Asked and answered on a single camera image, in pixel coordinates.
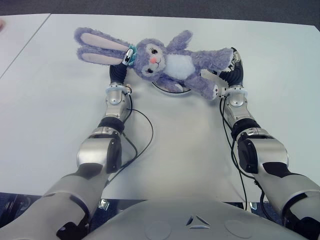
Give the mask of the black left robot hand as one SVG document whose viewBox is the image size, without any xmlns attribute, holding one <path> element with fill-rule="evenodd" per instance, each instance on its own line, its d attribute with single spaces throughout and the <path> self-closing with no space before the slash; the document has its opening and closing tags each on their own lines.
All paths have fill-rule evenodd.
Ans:
<svg viewBox="0 0 320 240">
<path fill-rule="evenodd" d="M 123 85 L 127 76 L 127 68 L 132 66 L 134 61 L 135 50 L 129 48 L 120 64 L 109 67 L 110 83 Z"/>
</svg>

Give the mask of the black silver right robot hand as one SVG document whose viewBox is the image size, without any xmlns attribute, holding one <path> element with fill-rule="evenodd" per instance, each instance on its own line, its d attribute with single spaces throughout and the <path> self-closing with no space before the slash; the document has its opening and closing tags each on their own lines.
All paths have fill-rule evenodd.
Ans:
<svg viewBox="0 0 320 240">
<path fill-rule="evenodd" d="M 230 65 L 223 71 L 213 71 L 212 73 L 227 82 L 228 87 L 243 86 L 244 70 L 242 58 L 234 47 L 231 49 L 233 50 L 233 58 Z"/>
</svg>

